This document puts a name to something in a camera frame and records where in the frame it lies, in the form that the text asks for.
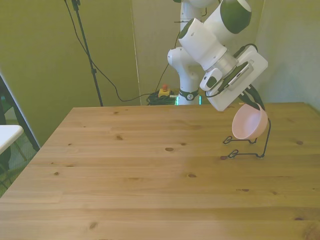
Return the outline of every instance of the black wire rack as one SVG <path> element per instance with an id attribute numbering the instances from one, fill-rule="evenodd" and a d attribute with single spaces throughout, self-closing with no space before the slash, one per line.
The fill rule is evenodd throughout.
<path id="1" fill-rule="evenodd" d="M 269 142 L 269 138 L 270 138 L 270 133 L 271 133 L 271 120 L 268 119 L 269 122 L 269 130 L 268 130 L 268 135 L 266 137 L 266 141 L 265 141 L 265 145 L 264 145 L 264 151 L 263 153 L 260 155 L 258 153 L 240 153 L 240 151 L 238 149 L 233 150 L 227 157 L 229 159 L 234 159 L 236 156 L 248 156 L 248 155 L 254 155 L 259 159 L 263 159 L 266 156 L 266 152 L 267 152 L 267 147 L 268 147 L 268 142 Z M 233 139 L 232 136 L 228 136 L 224 141 L 223 144 L 224 145 L 228 145 L 231 142 L 249 142 L 250 144 L 256 144 L 258 141 L 258 138 L 256 138 L 254 141 L 251 140 L 239 140 L 239 139 Z"/>

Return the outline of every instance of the wood grain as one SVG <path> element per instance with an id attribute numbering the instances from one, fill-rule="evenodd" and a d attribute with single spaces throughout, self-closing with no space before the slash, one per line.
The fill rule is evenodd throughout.
<path id="1" fill-rule="evenodd" d="M 268 104 L 264 159 L 222 141 L 240 105 L 74 108 L 0 199 L 4 240 L 320 240 L 320 117 Z"/>

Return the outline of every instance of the bowl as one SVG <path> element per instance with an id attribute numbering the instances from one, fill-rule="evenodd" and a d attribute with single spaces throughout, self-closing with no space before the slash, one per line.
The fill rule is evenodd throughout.
<path id="1" fill-rule="evenodd" d="M 257 139 L 265 132 L 268 126 L 268 115 L 259 104 L 258 106 L 260 110 L 245 104 L 234 116 L 232 132 L 237 139 Z"/>

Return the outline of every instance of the black pole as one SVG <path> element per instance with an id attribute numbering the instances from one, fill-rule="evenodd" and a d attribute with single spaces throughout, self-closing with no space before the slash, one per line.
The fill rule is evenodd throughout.
<path id="1" fill-rule="evenodd" d="M 91 59 L 91 55 L 90 55 L 90 52 L 89 52 L 89 47 L 88 47 L 86 36 L 85 36 L 85 31 L 84 31 L 84 28 L 82 26 L 82 22 L 81 22 L 80 15 L 79 15 L 79 7 L 78 7 L 78 5 L 80 5 L 80 0 L 71 0 L 71 2 L 72 2 L 72 5 L 73 5 L 73 9 L 75 10 L 76 17 L 78 18 L 79 26 L 80 26 L 82 37 L 83 37 L 83 41 L 84 41 L 84 46 L 85 46 L 86 53 L 88 55 L 89 62 L 90 62 L 91 73 L 92 73 L 92 76 L 93 76 L 96 92 L 97 92 L 98 97 L 99 97 L 100 106 L 103 107 L 104 104 L 102 102 L 100 89 L 99 89 L 97 76 L 96 76 L 97 70 L 94 68 L 94 65 L 93 65 L 93 62 L 92 62 L 92 59 Z"/>

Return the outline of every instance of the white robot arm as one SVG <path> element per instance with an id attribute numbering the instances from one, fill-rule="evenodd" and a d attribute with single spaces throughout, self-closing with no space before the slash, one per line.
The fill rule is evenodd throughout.
<path id="1" fill-rule="evenodd" d="M 202 18 L 203 8 L 211 5 L 217 0 L 174 0 L 181 3 L 180 29 L 185 28 L 190 20 Z M 200 77 L 193 71 L 191 66 L 198 66 L 196 62 L 183 47 L 172 49 L 168 53 L 168 62 L 175 68 L 180 78 L 180 93 L 178 102 L 180 105 L 199 104 Z"/>
<path id="2" fill-rule="evenodd" d="M 254 46 L 235 55 L 223 46 L 250 20 L 246 0 L 223 0 L 204 23 L 191 19 L 179 35 L 183 49 L 206 71 L 200 87 L 218 111 L 224 111 L 268 67 Z"/>

